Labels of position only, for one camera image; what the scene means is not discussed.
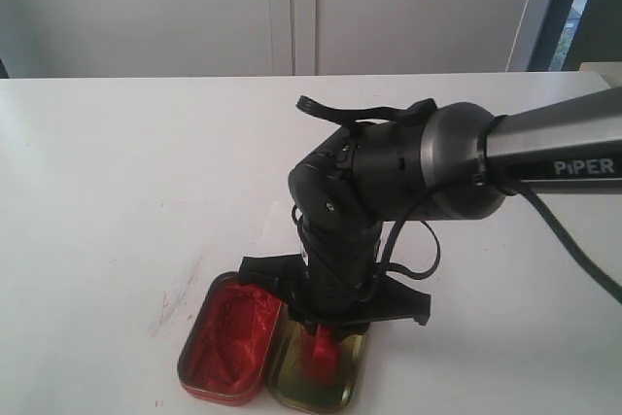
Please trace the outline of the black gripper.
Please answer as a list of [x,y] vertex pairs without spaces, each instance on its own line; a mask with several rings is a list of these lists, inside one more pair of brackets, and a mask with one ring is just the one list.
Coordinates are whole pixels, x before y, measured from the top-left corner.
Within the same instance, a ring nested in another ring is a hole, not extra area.
[[245,257],[242,285],[256,285],[288,305],[290,317],[306,333],[331,328],[342,342],[362,335],[371,323],[412,319],[424,326],[432,296],[391,278],[376,261],[382,225],[352,231],[325,231],[306,220],[296,223],[301,250],[276,257]]

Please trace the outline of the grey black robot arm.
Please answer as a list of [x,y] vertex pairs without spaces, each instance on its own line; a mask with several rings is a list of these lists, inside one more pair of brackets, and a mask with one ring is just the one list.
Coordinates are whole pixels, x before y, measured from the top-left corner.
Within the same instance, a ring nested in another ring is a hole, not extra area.
[[438,107],[334,109],[301,96],[297,108],[336,130],[290,172],[297,254],[242,260],[238,280],[284,302],[309,332],[336,339],[375,322],[424,325],[427,273],[392,262],[410,221],[481,220],[521,195],[576,263],[610,296],[620,285],[577,245],[543,193],[621,190],[621,91],[610,88],[515,115],[469,102]]

